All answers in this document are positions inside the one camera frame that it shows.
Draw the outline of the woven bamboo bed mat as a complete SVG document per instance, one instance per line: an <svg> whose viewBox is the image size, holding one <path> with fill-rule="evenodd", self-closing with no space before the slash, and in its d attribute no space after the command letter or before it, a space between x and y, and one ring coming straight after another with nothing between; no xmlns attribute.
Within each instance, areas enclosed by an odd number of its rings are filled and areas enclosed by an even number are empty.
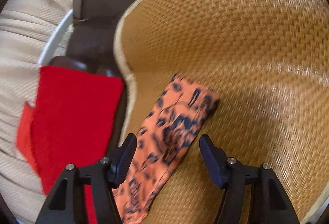
<svg viewBox="0 0 329 224"><path fill-rule="evenodd" d="M326 0L136 0L114 52L123 136L179 74L219 95L201 133L242 163L270 163L301 223L328 199Z"/></svg>

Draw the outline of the orange floral garment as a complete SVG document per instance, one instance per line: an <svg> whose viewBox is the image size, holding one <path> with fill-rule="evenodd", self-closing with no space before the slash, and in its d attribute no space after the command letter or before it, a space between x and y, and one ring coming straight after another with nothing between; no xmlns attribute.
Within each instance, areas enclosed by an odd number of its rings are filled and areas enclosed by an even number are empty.
<svg viewBox="0 0 329 224"><path fill-rule="evenodd" d="M123 223L140 223L147 217L157 193L218 102L218 94L202 84L172 78L142 122L127 177L114 190Z"/></svg>

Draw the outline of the red folded garment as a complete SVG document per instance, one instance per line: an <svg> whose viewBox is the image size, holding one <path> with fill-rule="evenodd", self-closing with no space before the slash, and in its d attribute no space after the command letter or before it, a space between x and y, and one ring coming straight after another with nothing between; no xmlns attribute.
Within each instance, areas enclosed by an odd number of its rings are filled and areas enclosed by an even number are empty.
<svg viewBox="0 0 329 224"><path fill-rule="evenodd" d="M16 147L49 194L69 163L94 164L105 156L124 82L51 65L40 68L34 106L24 104Z"/></svg>

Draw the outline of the beige curtain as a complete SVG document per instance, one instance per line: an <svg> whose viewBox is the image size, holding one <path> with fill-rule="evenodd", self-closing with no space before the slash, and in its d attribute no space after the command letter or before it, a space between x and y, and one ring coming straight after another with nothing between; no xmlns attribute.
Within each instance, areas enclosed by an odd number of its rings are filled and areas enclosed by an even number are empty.
<svg viewBox="0 0 329 224"><path fill-rule="evenodd" d="M16 147L25 102L33 103L38 58L73 0L8 0L1 12L1 195L14 216L34 223L45 201L39 177Z"/></svg>

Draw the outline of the dark brown headboard cushion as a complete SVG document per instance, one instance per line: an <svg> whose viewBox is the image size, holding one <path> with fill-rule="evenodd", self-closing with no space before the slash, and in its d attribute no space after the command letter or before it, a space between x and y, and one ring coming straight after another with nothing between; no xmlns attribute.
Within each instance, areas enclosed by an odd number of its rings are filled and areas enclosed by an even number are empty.
<svg viewBox="0 0 329 224"><path fill-rule="evenodd" d="M55 56L50 65L122 79L114 57L114 34L120 14L78 21L64 56Z"/></svg>

